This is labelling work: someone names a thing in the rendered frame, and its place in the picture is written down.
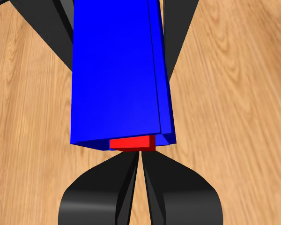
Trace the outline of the blue hollow socket block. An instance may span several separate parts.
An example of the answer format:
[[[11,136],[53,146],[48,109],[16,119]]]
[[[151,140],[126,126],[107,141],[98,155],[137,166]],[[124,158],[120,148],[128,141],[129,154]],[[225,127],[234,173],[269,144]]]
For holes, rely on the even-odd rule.
[[[70,143],[176,143],[159,0],[75,0]]]

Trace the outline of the thin red peg bar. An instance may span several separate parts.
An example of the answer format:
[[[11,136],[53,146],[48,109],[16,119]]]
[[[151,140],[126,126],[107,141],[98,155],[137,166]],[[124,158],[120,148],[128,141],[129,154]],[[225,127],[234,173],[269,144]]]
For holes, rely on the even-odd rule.
[[[110,150],[122,152],[155,151],[155,135],[127,137],[109,140]]]

